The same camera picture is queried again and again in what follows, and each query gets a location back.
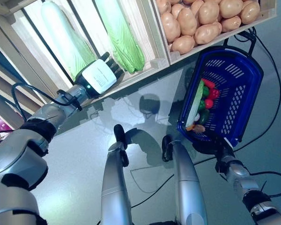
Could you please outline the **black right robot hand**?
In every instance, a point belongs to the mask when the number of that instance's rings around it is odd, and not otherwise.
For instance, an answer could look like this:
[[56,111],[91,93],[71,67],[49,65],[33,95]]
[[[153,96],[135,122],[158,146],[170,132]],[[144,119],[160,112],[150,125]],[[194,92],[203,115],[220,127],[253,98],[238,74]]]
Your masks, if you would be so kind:
[[214,155],[218,160],[224,157],[235,157],[233,146],[226,138],[217,137],[211,141],[199,141],[192,144],[194,149],[206,155]]

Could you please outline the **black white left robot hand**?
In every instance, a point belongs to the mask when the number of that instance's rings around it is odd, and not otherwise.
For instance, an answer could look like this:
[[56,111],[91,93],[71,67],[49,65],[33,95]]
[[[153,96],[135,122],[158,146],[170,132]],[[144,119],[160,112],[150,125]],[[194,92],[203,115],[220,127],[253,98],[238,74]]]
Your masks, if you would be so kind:
[[104,94],[124,74],[124,70],[105,52],[82,69],[74,83],[82,86],[88,98],[92,99]]

